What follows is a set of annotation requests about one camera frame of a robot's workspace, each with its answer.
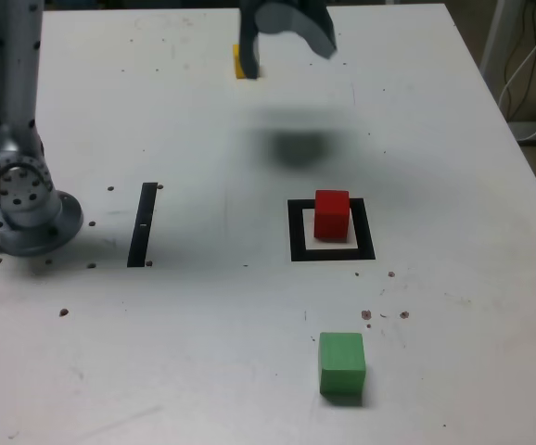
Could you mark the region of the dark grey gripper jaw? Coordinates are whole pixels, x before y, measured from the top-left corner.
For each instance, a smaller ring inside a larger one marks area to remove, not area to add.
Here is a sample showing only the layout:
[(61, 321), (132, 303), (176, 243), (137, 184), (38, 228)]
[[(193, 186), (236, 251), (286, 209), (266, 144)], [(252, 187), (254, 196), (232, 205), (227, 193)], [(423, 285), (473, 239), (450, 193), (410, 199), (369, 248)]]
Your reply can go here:
[(257, 37), (259, 28), (255, 15), (262, 2), (260, 0), (241, 1), (239, 4), (239, 61), (247, 79), (260, 77)]

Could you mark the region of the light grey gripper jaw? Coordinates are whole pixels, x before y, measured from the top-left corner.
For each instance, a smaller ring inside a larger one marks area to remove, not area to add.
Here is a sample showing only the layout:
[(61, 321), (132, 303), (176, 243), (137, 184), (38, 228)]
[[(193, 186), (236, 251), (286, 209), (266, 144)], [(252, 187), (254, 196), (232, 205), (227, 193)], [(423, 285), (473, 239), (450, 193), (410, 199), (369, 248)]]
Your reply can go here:
[(265, 1), (254, 14), (259, 32), (294, 32), (319, 57), (337, 52), (333, 21), (324, 1)]

